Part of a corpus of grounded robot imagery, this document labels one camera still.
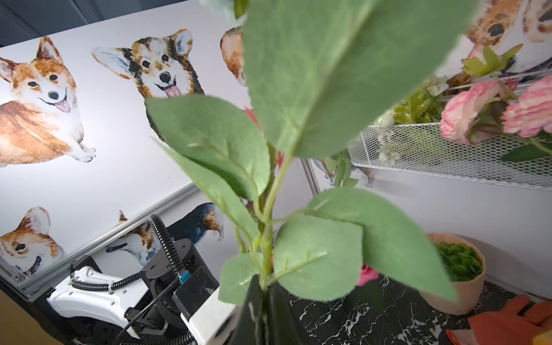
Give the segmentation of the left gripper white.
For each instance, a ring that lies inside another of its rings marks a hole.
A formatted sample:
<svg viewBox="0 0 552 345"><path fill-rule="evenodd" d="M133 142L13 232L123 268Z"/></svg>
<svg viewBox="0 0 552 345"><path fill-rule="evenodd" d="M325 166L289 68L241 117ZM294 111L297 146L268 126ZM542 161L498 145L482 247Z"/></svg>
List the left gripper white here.
<svg viewBox="0 0 552 345"><path fill-rule="evenodd" d="M218 287L191 316L181 319L198 345L263 345L265 342L265 297L259 275L251 278L242 308L219 300ZM268 289L268 344L302 344L301 328L295 320L285 289L275 283Z"/></svg>

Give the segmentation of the magenta pink rose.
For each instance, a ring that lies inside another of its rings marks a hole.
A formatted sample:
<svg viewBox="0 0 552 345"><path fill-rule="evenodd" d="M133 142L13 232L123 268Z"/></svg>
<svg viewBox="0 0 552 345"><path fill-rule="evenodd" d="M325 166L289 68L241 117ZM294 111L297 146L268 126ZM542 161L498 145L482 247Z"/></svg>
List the magenta pink rose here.
<svg viewBox="0 0 552 345"><path fill-rule="evenodd" d="M371 268L370 266L367 266L366 264L363 264L361 275L356 285L362 287L369 282L378 279L379 276L380 274L377 270Z"/></svg>

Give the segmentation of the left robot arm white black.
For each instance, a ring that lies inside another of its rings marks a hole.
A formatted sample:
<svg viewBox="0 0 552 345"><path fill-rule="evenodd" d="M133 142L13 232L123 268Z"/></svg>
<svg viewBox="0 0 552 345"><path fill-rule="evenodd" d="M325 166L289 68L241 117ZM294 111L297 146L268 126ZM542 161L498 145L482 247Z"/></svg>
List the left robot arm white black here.
<svg viewBox="0 0 552 345"><path fill-rule="evenodd" d="M230 257L224 217L202 204L166 228L145 221L102 250L108 263L137 269L110 275L91 257L73 262L47 304L82 344L230 344L240 308L221 301L221 265Z"/></svg>

